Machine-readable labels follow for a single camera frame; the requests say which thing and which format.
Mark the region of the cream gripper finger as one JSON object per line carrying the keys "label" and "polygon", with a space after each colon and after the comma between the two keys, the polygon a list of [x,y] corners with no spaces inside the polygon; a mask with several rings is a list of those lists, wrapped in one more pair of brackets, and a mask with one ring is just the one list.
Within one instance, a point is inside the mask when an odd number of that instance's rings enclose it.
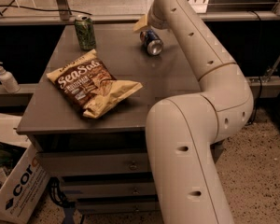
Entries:
{"label": "cream gripper finger", "polygon": [[139,33],[148,28],[147,14],[143,15],[133,26],[133,31]]}

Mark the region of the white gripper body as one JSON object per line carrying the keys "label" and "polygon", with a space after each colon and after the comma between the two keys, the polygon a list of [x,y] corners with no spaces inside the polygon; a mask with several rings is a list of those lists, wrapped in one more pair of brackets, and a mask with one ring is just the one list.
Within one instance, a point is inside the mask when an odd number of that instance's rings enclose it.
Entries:
{"label": "white gripper body", "polygon": [[160,30],[168,28],[168,23],[164,18],[161,10],[155,5],[152,5],[151,8],[149,9],[149,12],[147,14],[147,21],[148,24],[154,28]]}

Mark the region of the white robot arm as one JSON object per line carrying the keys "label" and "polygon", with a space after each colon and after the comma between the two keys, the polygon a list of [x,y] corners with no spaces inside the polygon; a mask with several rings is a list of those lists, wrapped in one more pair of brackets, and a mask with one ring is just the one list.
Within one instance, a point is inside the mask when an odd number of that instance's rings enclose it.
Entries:
{"label": "white robot arm", "polygon": [[189,0],[154,0],[134,26],[170,28],[201,88],[147,114],[147,154],[164,224],[234,224],[211,146],[238,133],[253,110],[240,67]]}

